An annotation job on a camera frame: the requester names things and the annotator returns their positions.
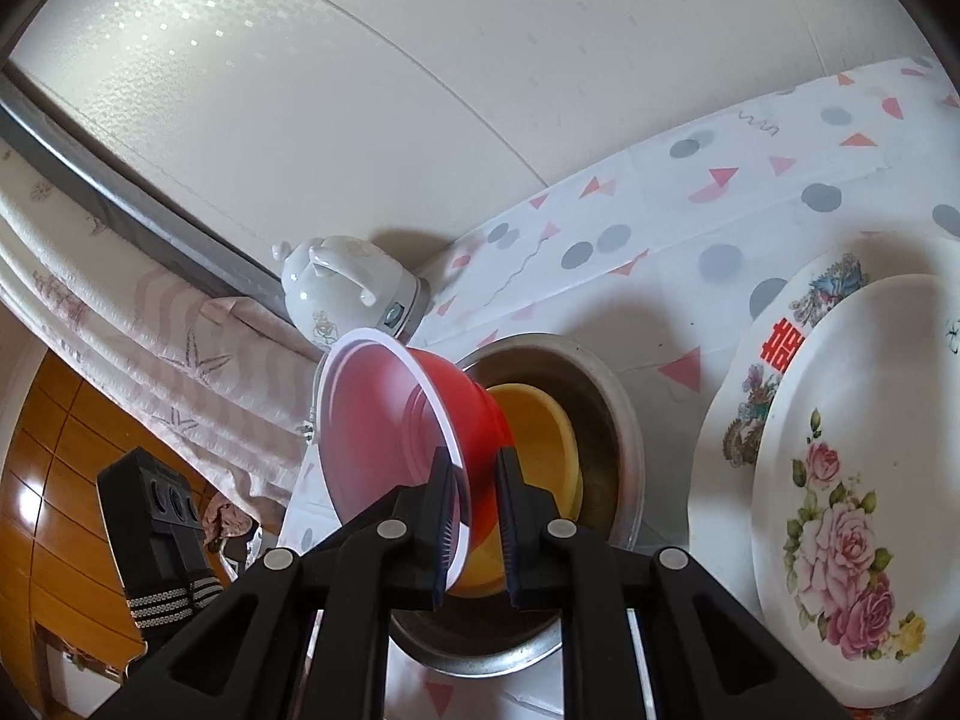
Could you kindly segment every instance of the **white curtain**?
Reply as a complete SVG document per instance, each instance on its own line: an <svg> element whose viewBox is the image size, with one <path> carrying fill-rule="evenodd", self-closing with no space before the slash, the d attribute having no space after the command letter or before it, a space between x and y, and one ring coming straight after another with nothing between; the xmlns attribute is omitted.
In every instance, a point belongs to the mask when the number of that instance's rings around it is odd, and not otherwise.
<svg viewBox="0 0 960 720"><path fill-rule="evenodd" d="M280 526L319 358L293 327L196 290L2 140L0 299L227 498Z"/></svg>

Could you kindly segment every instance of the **yellow bowl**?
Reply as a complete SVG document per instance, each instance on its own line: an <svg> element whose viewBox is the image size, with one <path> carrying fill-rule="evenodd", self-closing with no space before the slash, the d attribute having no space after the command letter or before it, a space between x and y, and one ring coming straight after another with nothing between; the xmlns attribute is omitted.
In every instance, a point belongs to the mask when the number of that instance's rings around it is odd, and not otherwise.
<svg viewBox="0 0 960 720"><path fill-rule="evenodd" d="M560 404L527 384L501 384L487 390L510 425L523 480L553 493L561 517L576 519L584 500L584 479L573 426ZM493 528L469 555L450 589L461 598L480 598L504 589L500 528Z"/></svg>

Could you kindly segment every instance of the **metal bolt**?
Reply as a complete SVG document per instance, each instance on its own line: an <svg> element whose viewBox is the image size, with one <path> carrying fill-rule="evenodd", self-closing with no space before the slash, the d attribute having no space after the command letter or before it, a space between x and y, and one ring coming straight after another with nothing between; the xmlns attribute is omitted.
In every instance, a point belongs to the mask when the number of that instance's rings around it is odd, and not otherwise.
<svg viewBox="0 0 960 720"><path fill-rule="evenodd" d="M271 571L282 571L293 565L294 554L289 549L272 549L263 559L263 565Z"/></svg>
<svg viewBox="0 0 960 720"><path fill-rule="evenodd" d="M570 538L577 532L577 524L568 519L554 519L546 526L546 532L553 538Z"/></svg>
<svg viewBox="0 0 960 720"><path fill-rule="evenodd" d="M664 568L669 568L671 571L679 571L681 568L686 568L690 559L682 549L670 547L661 552L659 561Z"/></svg>
<svg viewBox="0 0 960 720"><path fill-rule="evenodd" d="M406 523L400 519L385 519L376 526L376 533L381 538L400 538L406 532Z"/></svg>

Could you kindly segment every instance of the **stainless steel bowl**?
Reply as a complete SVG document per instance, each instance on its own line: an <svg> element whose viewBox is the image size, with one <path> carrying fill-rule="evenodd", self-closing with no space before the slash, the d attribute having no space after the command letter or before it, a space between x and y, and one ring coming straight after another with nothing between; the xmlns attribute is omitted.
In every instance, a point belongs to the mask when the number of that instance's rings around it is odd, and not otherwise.
<svg viewBox="0 0 960 720"><path fill-rule="evenodd" d="M578 343L546 333L503 338L458 365L483 386L530 384L560 403L573 424L584 477L577 521L632 549L643 509L643 443L613 372ZM560 620L555 613L516 611L505 593L448 595L433 613L394 613L391 636L407 655L437 671L497 677L559 649Z"/></svg>

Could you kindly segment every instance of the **brown cloth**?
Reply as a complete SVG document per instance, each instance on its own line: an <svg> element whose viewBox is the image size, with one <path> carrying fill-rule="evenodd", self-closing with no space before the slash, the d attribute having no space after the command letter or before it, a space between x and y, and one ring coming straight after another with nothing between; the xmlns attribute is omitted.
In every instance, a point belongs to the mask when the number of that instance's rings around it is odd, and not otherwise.
<svg viewBox="0 0 960 720"><path fill-rule="evenodd" d="M222 541L224 538L246 536L253 528L253 518L217 493L203 512L203 546Z"/></svg>

